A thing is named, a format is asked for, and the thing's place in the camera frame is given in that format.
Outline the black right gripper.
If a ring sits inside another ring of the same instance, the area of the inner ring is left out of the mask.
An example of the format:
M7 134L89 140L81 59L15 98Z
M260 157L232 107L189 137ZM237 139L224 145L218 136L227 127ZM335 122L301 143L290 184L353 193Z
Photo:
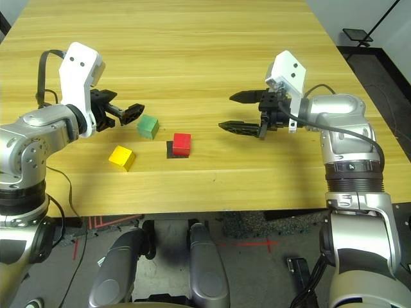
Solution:
M259 103L261 121L260 125L243 121L219 123L218 126L225 131L264 139L267 131L276 131L289 125L290 118L279 108L279 103L282 103L284 108L290 108L291 99L287 97L285 90L244 90L231 95L229 99L242 104Z

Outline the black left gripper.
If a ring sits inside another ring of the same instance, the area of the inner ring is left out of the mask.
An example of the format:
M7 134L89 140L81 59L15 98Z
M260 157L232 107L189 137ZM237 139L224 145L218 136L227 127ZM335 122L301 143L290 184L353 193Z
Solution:
M123 110L108 101L104 101L113 100L117 95L111 90L91 90L91 110L96 120L97 132L115 127L115 120L107 114L117 117L121 126L124 126L138 119L143 113L145 106L138 103Z

